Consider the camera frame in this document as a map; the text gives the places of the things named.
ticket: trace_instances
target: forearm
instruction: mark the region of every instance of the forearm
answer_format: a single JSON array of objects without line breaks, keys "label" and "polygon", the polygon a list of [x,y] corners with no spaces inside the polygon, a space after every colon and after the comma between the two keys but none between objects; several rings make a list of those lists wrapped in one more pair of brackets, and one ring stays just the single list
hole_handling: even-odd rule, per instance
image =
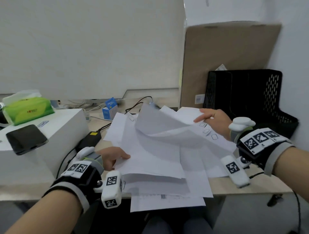
[{"label": "forearm", "polygon": [[76,196],[55,190],[28,210],[5,234],[71,233],[81,212]]},{"label": "forearm", "polygon": [[309,202],[309,152],[288,148],[276,161],[273,173]]}]

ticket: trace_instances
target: stack of paper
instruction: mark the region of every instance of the stack of paper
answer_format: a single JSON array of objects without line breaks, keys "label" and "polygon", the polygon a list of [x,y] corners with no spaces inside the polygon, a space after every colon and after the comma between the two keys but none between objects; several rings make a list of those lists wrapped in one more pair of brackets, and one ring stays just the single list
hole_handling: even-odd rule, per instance
[{"label": "stack of paper", "polygon": [[227,176],[220,162],[236,145],[204,122],[199,109],[177,112],[143,105],[138,115],[117,113],[104,140],[127,154],[114,168],[123,175],[123,192],[131,193],[131,212],[205,206],[213,197],[209,177]]}]

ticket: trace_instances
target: green tissue box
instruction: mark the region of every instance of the green tissue box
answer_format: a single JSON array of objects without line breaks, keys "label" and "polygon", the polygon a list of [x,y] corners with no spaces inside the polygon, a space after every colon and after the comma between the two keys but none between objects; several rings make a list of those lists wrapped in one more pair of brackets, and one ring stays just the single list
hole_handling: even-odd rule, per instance
[{"label": "green tissue box", "polygon": [[42,97],[22,99],[3,108],[4,116],[13,125],[19,125],[55,113],[50,101]]}]

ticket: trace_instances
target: person's leg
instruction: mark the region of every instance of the person's leg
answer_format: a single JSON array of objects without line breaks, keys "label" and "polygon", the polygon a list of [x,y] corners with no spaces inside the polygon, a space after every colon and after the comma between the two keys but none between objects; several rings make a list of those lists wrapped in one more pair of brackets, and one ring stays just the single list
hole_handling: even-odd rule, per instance
[{"label": "person's leg", "polygon": [[213,234],[208,222],[203,218],[191,218],[184,223],[183,234]]},{"label": "person's leg", "polygon": [[173,234],[173,231],[161,217],[154,216],[148,221],[142,234]]}]

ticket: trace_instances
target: brown cardboard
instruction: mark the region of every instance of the brown cardboard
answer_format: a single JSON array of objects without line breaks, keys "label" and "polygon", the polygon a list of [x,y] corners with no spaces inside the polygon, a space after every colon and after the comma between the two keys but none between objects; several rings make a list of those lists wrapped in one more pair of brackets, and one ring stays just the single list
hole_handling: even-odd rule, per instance
[{"label": "brown cardboard", "polygon": [[280,30],[281,24],[253,21],[188,27],[180,107],[202,108],[195,95],[205,93],[208,72],[221,64],[228,70],[265,68]]}]

